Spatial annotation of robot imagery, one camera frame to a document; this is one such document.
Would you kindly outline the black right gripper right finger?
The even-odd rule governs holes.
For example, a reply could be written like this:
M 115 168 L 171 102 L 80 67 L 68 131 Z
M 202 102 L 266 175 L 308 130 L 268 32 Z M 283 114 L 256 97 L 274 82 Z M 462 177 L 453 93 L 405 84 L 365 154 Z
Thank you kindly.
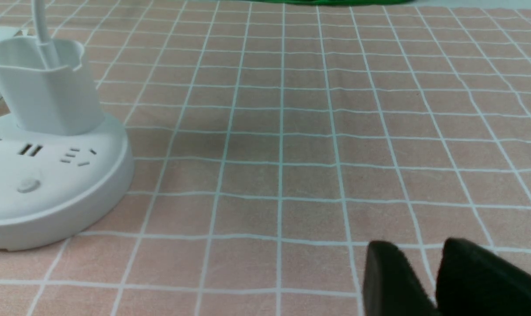
M 464 238 L 448 238 L 436 280 L 443 316 L 531 316 L 531 274 Z

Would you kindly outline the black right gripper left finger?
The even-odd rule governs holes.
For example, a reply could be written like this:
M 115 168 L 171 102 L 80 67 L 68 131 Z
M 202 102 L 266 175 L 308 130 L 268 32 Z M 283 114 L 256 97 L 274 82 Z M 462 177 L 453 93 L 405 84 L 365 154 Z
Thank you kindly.
M 362 290 L 366 316 L 439 316 L 405 254 L 387 241 L 366 251 Z

